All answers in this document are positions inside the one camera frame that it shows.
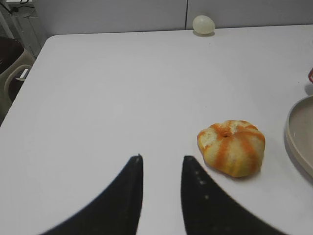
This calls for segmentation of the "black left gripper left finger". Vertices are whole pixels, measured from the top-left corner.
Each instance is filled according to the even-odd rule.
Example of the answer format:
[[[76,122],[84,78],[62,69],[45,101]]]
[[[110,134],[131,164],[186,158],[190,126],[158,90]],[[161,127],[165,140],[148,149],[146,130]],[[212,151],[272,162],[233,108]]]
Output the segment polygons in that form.
[[[131,157],[92,202],[45,235],[135,235],[143,199],[143,158]]]

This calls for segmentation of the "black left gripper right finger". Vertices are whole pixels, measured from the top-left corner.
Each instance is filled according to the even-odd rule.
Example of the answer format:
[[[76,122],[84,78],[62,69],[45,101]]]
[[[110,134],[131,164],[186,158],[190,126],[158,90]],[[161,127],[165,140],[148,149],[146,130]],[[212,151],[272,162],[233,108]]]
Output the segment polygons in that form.
[[[281,234],[233,200],[193,156],[183,159],[180,197],[188,235]]]

